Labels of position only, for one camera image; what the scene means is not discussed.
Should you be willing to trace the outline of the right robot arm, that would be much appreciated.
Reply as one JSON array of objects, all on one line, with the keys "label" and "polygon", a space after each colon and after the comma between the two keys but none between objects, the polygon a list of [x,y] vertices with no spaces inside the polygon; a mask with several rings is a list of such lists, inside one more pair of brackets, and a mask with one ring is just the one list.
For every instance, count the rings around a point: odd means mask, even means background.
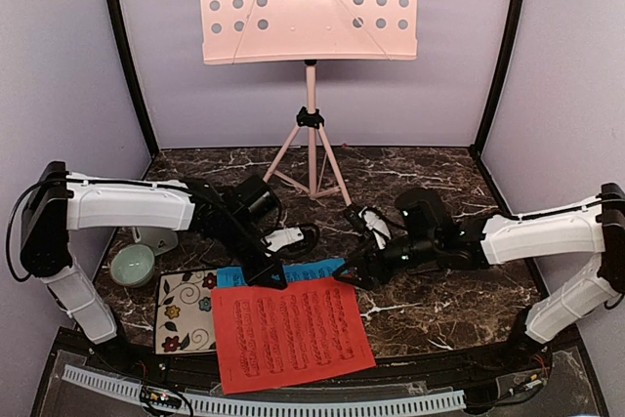
[{"label": "right robot arm", "polygon": [[543,212],[498,214],[455,222],[433,189],[412,188],[396,198],[406,234],[373,208],[350,206],[345,217],[362,244],[337,268],[336,280],[373,290],[400,269],[435,264],[477,271],[525,258],[588,253],[587,265],[547,299],[516,319],[498,362],[518,372],[562,330],[624,295],[624,192],[614,183],[599,194]]}]

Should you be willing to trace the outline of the red sheet music paper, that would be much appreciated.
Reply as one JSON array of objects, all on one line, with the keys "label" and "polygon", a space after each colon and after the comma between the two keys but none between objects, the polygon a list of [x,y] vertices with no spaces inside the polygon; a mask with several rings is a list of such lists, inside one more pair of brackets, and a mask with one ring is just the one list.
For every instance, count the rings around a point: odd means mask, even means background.
[{"label": "red sheet music paper", "polygon": [[212,308],[227,395],[336,378],[376,366],[355,289],[330,277],[284,290],[218,288]]}]

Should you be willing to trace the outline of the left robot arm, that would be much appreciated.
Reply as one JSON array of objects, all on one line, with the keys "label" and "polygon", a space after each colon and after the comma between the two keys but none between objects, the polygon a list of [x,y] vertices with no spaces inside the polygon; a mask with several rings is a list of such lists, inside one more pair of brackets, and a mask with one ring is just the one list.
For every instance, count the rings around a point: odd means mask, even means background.
[{"label": "left robot arm", "polygon": [[113,312],[74,260],[70,232],[121,227],[195,232],[220,242],[241,265],[247,284],[283,289],[283,266],[257,226],[278,206],[256,175],[216,188],[191,179],[96,179],[53,161],[21,194],[11,217],[21,221],[21,266],[47,284],[92,344],[101,345],[101,360],[117,374],[128,374],[138,365],[137,351],[118,337]]}]

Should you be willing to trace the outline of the pink music stand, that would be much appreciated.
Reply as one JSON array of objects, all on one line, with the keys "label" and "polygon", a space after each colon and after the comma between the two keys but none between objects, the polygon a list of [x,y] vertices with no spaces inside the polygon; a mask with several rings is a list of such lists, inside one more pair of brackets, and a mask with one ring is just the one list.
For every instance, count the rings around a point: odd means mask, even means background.
[{"label": "pink music stand", "polygon": [[302,61],[307,104],[288,141],[309,133],[309,181],[289,183],[317,199],[351,198],[316,107],[324,60],[413,61],[418,0],[200,0],[207,65]]}]

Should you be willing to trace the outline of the blue sheet music paper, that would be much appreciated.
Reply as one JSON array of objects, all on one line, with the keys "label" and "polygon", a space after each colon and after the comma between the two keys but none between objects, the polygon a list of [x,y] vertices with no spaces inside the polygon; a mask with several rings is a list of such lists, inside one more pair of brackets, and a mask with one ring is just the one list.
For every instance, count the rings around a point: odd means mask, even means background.
[{"label": "blue sheet music paper", "polygon": [[[333,272],[344,263],[344,259],[334,258],[314,263],[287,265],[283,269],[287,282],[292,283],[331,277]],[[217,270],[217,288],[232,288],[244,285],[245,281],[241,267],[227,267]]]}]

